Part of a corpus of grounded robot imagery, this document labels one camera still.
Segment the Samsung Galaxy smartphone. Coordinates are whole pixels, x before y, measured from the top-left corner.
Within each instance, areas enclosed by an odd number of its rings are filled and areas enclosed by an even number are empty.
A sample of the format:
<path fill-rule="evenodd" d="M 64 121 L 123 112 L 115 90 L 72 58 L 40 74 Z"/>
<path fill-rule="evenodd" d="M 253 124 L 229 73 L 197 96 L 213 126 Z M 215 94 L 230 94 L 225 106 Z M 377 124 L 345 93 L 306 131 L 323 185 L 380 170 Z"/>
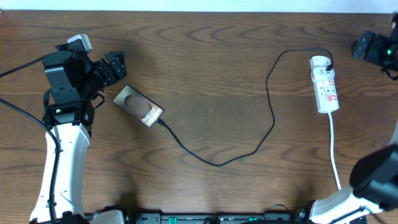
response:
<path fill-rule="evenodd" d="M 126 85 L 113 102 L 148 128 L 151 128 L 164 113 L 161 106 L 131 85 Z"/>

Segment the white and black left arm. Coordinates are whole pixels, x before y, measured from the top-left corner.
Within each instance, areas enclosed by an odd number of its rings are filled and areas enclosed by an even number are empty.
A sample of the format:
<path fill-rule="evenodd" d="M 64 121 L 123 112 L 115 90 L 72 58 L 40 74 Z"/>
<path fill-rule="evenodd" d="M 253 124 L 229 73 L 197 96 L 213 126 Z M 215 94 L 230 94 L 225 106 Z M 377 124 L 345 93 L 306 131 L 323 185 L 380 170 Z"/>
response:
<path fill-rule="evenodd" d="M 125 54 L 108 52 L 92 62 L 82 50 L 58 50 L 42 60 L 50 89 L 42 122 L 47 155 L 42 186 L 31 223 L 61 223 L 84 217 L 83 169 L 95 107 L 92 100 L 126 75 Z"/>

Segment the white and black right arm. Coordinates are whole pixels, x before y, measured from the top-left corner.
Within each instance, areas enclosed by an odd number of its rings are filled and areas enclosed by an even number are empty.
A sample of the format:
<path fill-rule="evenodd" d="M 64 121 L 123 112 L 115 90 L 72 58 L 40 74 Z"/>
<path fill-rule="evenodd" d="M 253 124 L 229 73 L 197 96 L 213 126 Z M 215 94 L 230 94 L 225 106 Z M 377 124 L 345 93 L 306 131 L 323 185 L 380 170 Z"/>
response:
<path fill-rule="evenodd" d="M 388 36 L 364 31 L 351 47 L 352 57 L 397 71 L 397 29 Z M 350 223 L 368 214 L 397 208 L 397 134 L 389 144 L 353 167 L 349 184 L 331 196 L 312 202 L 294 217 L 295 223 Z"/>

